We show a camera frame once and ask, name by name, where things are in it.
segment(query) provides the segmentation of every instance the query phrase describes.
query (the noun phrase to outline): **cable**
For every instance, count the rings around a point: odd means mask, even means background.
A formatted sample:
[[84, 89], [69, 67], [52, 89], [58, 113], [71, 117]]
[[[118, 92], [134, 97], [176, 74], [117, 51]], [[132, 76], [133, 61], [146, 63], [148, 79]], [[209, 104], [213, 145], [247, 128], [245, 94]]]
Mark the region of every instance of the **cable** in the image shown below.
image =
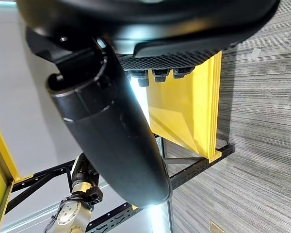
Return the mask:
[[56, 219], [58, 218], [58, 215], [59, 215], [60, 211], [62, 210], [63, 206], [69, 202], [72, 202], [72, 201], [79, 201], [83, 205], [85, 205], [90, 211], [93, 210], [93, 206], [90, 203], [84, 201], [84, 199], [82, 197], [80, 197], [78, 194], [72, 194], [70, 197], [62, 199], [62, 201], [59, 204], [59, 207], [58, 207], [56, 214], [51, 216], [51, 221], [46, 225], [43, 233], [48, 233], [48, 231], [52, 228]]

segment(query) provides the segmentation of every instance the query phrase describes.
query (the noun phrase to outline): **yellow plastic bin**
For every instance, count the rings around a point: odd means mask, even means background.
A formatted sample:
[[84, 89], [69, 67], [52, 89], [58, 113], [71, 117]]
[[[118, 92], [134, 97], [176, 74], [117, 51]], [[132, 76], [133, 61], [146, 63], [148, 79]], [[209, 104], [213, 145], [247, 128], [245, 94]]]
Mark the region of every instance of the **yellow plastic bin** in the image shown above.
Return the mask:
[[210, 162], [221, 157], [215, 150], [221, 57], [219, 52], [182, 79], [171, 71], [163, 83], [150, 71], [146, 89], [152, 132]]

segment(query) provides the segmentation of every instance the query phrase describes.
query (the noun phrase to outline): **black metal frame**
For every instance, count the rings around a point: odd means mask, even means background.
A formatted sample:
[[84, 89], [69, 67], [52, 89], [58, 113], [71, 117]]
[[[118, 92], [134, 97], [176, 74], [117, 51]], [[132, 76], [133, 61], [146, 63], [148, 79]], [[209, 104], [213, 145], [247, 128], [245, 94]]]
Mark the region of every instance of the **black metal frame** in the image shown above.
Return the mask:
[[[164, 139], [162, 138], [162, 137], [160, 137], [160, 143], [161, 143], [161, 147], [160, 147], [160, 149], [161, 149], [161, 151], [162, 151], [162, 157], [163, 157], [163, 160], [164, 160], [164, 162], [165, 162], [165, 164], [166, 164], [166, 168], [167, 168], [167, 172], [169, 172], [168, 171], [168, 169], [169, 169], [169, 164], [172, 164], [171, 162], [170, 163], [167, 163], [166, 162], [166, 160], [168, 160], [169, 158], [166, 158], [166, 154], [165, 154], [165, 145], [164, 145]], [[174, 225], [174, 218], [173, 218], [173, 216], [174, 216], [174, 214], [173, 214], [173, 205], [172, 205], [172, 201], [171, 201], [171, 199], [169, 199], [168, 201], [167, 201], [167, 211], [168, 211], [168, 217], [169, 217], [169, 230], [170, 230], [170, 233], [173, 233], [174, 232], [174, 230], [173, 230], [173, 225]]]
[[[187, 168], [183, 169], [182, 171], [170, 177], [173, 190], [183, 185], [190, 179], [194, 178], [198, 174], [202, 173], [209, 167], [215, 165], [216, 163], [226, 158], [230, 154], [234, 153], [235, 145], [228, 144], [218, 149], [218, 151], [222, 153], [222, 156], [219, 159], [213, 161], [212, 163], [209, 163], [208, 159], [206, 158], [181, 158], [181, 161], [174, 160], [173, 163], [175, 163], [176, 161], [180, 161], [181, 163], [185, 163], [185, 162], [191, 163], [192, 161], [194, 161], [195, 163], [193, 163], [192, 165], [188, 166]], [[19, 203], [21, 203], [25, 198], [31, 195], [34, 191], [36, 191], [38, 188], [43, 186], [47, 181], [51, 180], [52, 178], [56, 176], [66, 173], [68, 177], [69, 187], [71, 188], [72, 183], [71, 183], [71, 179], [69, 178], [70, 177], [69, 173], [70, 173], [70, 170], [72, 169], [73, 163], [74, 161], [70, 161], [68, 163], [35, 173], [32, 178], [29, 178], [21, 183], [16, 184], [13, 187], [12, 192], [18, 191], [25, 187], [29, 187], [29, 186], [30, 187], [8, 203], [7, 211], [5, 213], [12, 210]], [[91, 221], [86, 228], [86, 232], [87, 233], [106, 233], [142, 210], [143, 210], [142, 208], [135, 208], [131, 204], [126, 202], [116, 207], [115, 209], [109, 211], [108, 213]]]

